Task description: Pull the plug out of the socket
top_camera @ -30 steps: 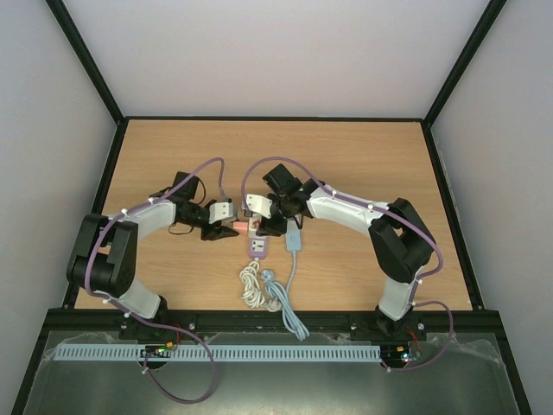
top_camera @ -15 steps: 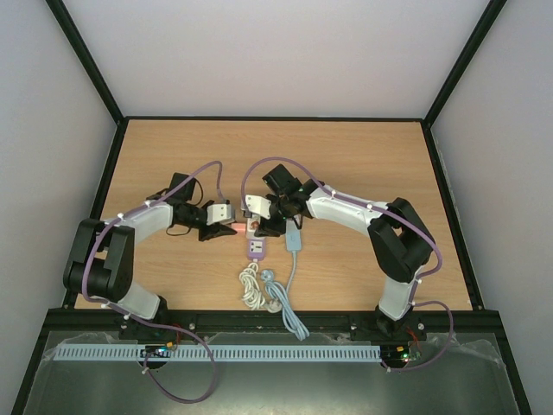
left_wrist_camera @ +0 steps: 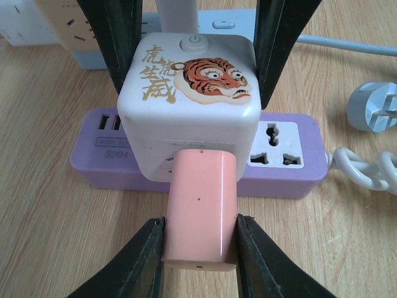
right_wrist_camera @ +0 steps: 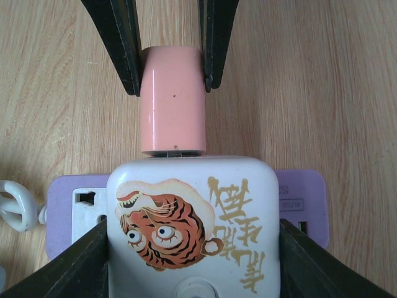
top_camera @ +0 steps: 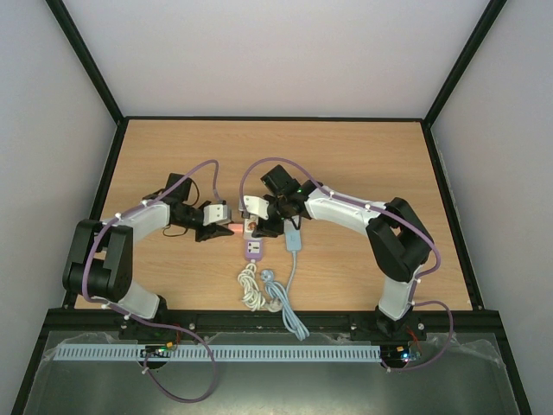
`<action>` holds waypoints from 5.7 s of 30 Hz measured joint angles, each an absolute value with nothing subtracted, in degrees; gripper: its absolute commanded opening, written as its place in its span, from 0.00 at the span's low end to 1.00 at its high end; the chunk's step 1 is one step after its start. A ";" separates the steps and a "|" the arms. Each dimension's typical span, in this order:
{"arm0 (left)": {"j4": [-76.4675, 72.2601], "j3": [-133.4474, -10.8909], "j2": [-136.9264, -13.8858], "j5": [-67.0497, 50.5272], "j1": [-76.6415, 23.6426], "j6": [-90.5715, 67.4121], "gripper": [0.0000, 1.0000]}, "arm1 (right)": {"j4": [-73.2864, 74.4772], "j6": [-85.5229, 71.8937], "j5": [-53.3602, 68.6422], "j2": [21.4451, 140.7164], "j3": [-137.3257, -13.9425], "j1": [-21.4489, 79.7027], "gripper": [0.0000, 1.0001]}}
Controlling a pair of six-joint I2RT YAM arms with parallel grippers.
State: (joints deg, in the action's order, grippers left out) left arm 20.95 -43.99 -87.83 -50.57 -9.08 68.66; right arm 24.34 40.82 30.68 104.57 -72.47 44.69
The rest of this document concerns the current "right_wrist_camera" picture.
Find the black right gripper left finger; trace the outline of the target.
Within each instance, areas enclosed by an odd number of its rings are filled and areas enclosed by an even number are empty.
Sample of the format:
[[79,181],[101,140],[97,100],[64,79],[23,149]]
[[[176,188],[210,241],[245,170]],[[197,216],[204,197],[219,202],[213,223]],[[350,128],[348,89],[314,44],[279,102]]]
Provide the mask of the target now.
[[44,267],[1,297],[107,297],[107,221],[100,221]]

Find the pink charger plug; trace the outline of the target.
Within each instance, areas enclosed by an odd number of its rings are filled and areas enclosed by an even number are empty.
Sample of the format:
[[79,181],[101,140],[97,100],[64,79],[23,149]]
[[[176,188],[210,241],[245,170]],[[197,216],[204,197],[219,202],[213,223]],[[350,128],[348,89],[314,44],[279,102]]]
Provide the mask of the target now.
[[202,52],[195,47],[155,46],[142,54],[141,151],[205,152]]

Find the purple power strip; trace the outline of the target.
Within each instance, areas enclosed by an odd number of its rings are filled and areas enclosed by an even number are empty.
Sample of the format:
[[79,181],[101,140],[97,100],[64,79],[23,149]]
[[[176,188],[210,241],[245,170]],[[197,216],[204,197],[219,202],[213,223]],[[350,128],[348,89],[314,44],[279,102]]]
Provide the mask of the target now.
[[[312,169],[278,169],[280,217],[329,245],[326,183]],[[46,253],[55,259],[105,217],[106,174],[56,178],[47,192]]]

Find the white tiger cube socket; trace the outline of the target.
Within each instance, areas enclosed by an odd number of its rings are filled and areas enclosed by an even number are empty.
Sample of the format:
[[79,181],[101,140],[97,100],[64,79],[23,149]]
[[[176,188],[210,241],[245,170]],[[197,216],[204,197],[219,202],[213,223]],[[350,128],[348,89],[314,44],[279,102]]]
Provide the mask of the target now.
[[263,161],[135,160],[106,199],[110,297],[280,297],[279,181]]

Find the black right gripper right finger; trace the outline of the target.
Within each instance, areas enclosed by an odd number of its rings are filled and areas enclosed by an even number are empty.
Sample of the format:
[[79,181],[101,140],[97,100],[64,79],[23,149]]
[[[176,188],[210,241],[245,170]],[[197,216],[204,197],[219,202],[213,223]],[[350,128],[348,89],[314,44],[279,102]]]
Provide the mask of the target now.
[[393,297],[280,219],[281,297]]

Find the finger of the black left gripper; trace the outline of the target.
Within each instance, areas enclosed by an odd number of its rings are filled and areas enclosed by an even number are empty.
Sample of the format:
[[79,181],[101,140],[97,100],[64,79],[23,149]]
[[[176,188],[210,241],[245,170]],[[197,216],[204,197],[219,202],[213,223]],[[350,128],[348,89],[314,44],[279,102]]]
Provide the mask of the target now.
[[200,46],[208,93],[220,87],[238,4],[238,0],[198,1]]
[[142,49],[135,1],[82,2],[107,49],[127,94],[139,96]]

